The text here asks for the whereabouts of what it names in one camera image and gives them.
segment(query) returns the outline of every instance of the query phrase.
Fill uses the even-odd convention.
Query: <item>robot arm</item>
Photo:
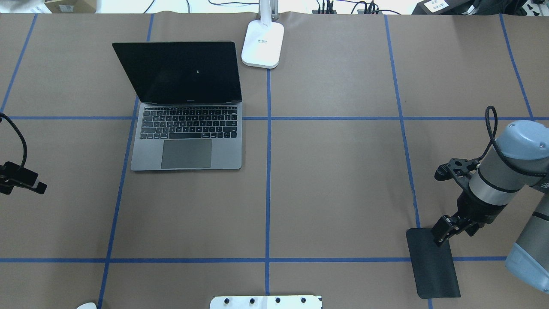
[[[457,200],[457,212],[451,217],[442,216],[431,232],[438,246],[462,231],[473,236],[485,224],[492,223],[524,185],[546,193],[513,245],[506,267],[549,294],[549,129],[519,120],[508,125],[496,142],[489,127],[488,110],[492,147],[482,164],[482,157],[470,161],[452,159],[435,173],[439,181],[454,178],[463,192]]]

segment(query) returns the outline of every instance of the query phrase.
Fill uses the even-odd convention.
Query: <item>laptop keyboard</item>
[[[146,107],[141,139],[231,139],[238,136],[238,107]]]

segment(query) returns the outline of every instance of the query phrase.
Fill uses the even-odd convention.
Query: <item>white lamp base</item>
[[[265,26],[261,20],[250,22],[242,48],[242,62],[251,67],[275,68],[280,59],[283,37],[282,24]]]

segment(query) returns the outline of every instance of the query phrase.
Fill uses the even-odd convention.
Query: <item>desk lamp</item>
[[[272,69],[278,65],[284,26],[272,20],[278,19],[278,0],[259,1],[260,20],[248,25],[242,62],[251,67]]]

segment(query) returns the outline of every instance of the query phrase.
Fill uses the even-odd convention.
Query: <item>cardboard box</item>
[[[95,13],[97,0],[53,0],[44,3],[52,13]]]

